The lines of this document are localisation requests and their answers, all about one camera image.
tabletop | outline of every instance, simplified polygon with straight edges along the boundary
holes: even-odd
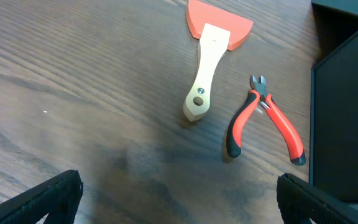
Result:
[[[307,180],[266,113],[225,160],[227,126],[251,75],[298,130],[309,157],[309,0],[207,0],[254,22],[222,57],[211,107],[182,105],[198,40],[185,0],[0,0],[0,203],[68,169],[84,182],[75,223],[282,223],[277,177]]]

screw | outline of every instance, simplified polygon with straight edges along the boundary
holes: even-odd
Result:
[[[197,91],[198,91],[199,94],[205,93],[205,90],[203,88],[198,88]]]

wire cutter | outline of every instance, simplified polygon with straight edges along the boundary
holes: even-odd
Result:
[[[258,82],[258,80],[252,76],[250,82],[252,90],[249,92],[244,105],[234,115],[233,119],[231,119],[227,129],[227,153],[232,158],[240,156],[242,130],[252,112],[256,109],[258,103],[260,103],[283,135],[288,146],[291,162],[298,166],[304,165],[306,158],[301,137],[288,118],[277,108],[272,99],[272,95],[267,93],[265,78],[261,76],[260,82]]]

red and black handle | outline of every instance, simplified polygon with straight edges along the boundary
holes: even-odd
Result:
[[[241,135],[246,122],[258,106],[260,95],[257,91],[251,90],[244,105],[231,119],[227,129],[226,148],[231,158],[236,158],[241,154]]]
[[[252,112],[257,107],[259,98],[259,93],[255,90],[251,90],[244,105],[230,121],[227,129],[226,147],[227,153],[232,158],[236,158],[241,154],[242,130]],[[288,146],[291,162],[297,166],[304,165],[306,163],[306,157],[303,149],[303,143],[295,127],[273,102],[271,94],[267,95],[266,103],[270,107],[269,109],[265,109],[266,113],[270,116],[270,119],[272,119],[278,130],[283,135]]]

hand tool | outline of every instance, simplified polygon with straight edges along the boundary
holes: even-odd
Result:
[[[241,154],[241,134],[252,112],[256,109],[258,103],[265,109],[270,119],[274,122],[278,130],[284,137],[290,153],[291,162],[302,166],[306,162],[303,144],[298,132],[288,120],[288,118],[277,108],[272,99],[272,95],[266,91],[266,80],[260,77],[260,82],[251,77],[252,90],[240,110],[234,115],[227,129],[226,147],[230,157],[236,158]]]
[[[198,0],[189,0],[186,19],[192,36],[200,42],[198,72],[183,112],[190,121],[196,121],[209,109],[216,65],[226,50],[234,50],[246,40],[253,22]]]

